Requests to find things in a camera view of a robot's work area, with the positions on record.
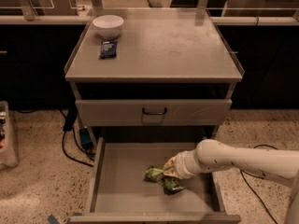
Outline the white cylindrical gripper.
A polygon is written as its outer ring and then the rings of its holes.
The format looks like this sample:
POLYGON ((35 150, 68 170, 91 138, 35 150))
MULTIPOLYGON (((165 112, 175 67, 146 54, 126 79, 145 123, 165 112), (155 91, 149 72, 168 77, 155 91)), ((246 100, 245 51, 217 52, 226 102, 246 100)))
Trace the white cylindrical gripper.
POLYGON ((199 174, 196 150, 182 151, 170 158, 163 167, 163 174, 179 179, 190 179, 199 174))

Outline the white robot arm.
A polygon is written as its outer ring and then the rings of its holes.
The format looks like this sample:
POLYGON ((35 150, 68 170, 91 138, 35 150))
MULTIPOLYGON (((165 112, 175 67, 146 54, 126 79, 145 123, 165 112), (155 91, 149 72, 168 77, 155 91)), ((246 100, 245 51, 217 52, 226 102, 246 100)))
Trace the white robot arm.
POLYGON ((189 179, 230 168, 248 172, 292 189, 284 224, 299 224, 299 151, 231 147, 205 139, 181 151, 163 167, 163 174, 189 179))

